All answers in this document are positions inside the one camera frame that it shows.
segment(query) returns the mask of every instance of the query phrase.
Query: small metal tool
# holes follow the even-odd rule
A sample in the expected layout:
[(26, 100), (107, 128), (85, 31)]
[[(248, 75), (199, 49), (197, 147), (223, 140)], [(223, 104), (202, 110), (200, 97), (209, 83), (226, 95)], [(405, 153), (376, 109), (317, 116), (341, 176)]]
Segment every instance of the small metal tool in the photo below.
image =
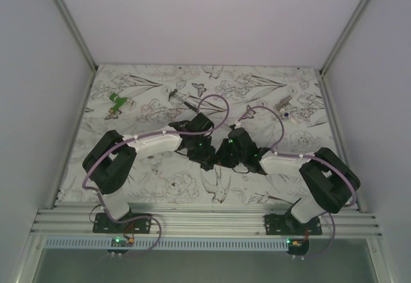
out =
[(194, 105), (192, 105), (191, 103), (188, 103), (186, 100), (182, 99), (179, 95), (177, 95), (177, 89), (173, 90), (170, 95), (168, 95), (168, 101), (171, 98), (175, 98), (177, 100), (179, 100), (181, 103), (185, 104), (185, 106), (187, 106), (189, 109), (193, 110), (194, 112), (197, 113), (197, 107), (195, 107)]

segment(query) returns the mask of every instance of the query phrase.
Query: bird print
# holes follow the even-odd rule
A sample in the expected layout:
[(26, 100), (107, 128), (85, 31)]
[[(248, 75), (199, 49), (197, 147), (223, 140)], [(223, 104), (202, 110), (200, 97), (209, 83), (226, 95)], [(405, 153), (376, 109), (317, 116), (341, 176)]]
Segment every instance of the bird print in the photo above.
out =
[(205, 73), (209, 74), (209, 79), (218, 79), (223, 72), (224, 66), (202, 66)]
[(226, 188), (223, 187), (222, 181), (221, 181), (221, 168), (220, 172), (217, 172), (217, 169), (214, 168), (215, 173), (216, 173), (216, 185), (212, 185), (208, 182), (208, 180), (204, 177), (200, 170), (200, 175), (201, 175), (201, 181), (203, 183), (204, 189), (207, 191), (207, 193), (213, 193), (214, 196), (211, 199), (211, 202), (213, 203), (222, 203), (225, 201), (227, 198), (227, 195), (230, 191), (230, 185), (231, 185), (231, 175), (230, 175), (230, 180), (229, 184), (227, 185)]

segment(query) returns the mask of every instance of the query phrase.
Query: black mounting bracket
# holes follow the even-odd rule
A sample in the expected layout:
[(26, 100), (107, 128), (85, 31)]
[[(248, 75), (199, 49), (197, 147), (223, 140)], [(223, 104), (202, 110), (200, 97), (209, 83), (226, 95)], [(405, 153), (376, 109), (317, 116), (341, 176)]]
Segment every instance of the black mounting bracket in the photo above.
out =
[[(134, 214), (129, 212), (121, 218), (121, 221), (128, 220), (138, 216), (151, 216), (151, 214)], [(135, 234), (149, 234), (152, 220), (151, 219), (138, 219), (134, 222), (134, 233)], [(94, 219), (94, 225), (92, 227), (92, 232), (95, 234), (122, 234), (126, 227), (128, 227), (131, 222), (128, 223), (114, 223), (106, 215), (105, 212), (96, 214)]]
[(302, 224), (286, 214), (267, 214), (264, 216), (266, 235), (280, 236), (305, 236), (306, 230), (309, 235), (322, 235), (321, 223), (318, 217)]

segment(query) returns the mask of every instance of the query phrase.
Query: white vent strip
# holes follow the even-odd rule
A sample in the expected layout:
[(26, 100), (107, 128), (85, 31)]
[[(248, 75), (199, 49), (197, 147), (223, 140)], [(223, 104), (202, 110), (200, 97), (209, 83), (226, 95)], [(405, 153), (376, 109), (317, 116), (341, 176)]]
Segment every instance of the white vent strip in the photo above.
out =
[[(47, 249), (127, 249), (144, 250), (153, 245), (155, 239), (136, 237), (131, 248), (112, 246), (113, 237), (49, 236)], [(286, 239), (238, 239), (238, 238), (177, 238), (164, 237), (155, 250), (193, 251), (287, 251)]]

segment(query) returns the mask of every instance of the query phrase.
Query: floral patterned fabric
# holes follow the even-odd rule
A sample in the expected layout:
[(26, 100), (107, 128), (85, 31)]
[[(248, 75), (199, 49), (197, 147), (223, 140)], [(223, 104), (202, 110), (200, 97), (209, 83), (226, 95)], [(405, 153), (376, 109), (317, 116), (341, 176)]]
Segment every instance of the floral patterned fabric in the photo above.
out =
[[(230, 103), (228, 122), (213, 133), (219, 147), (229, 133), (229, 125), (247, 112), (241, 121), (258, 146), (270, 146), (281, 135), (278, 120), (263, 105), (279, 110), (286, 130), (278, 150), (306, 153), (321, 146), (335, 149), (324, 102), (313, 69), (244, 66), (100, 66), (60, 188), (61, 202), (96, 201), (95, 194), (81, 188), (85, 171), (82, 161), (108, 130), (138, 134), (158, 130), (172, 121), (192, 119), (195, 113), (170, 92), (197, 105), (208, 94), (221, 94)], [(115, 108), (110, 96), (127, 100)], [(220, 99), (204, 101), (201, 111), (215, 124), (226, 107)], [(237, 172), (244, 172), (238, 167)], [(136, 160), (124, 185), (128, 202), (135, 203), (285, 203), (308, 194), (301, 178), (286, 175), (235, 173), (215, 167), (203, 171), (186, 157), (159, 153)]]

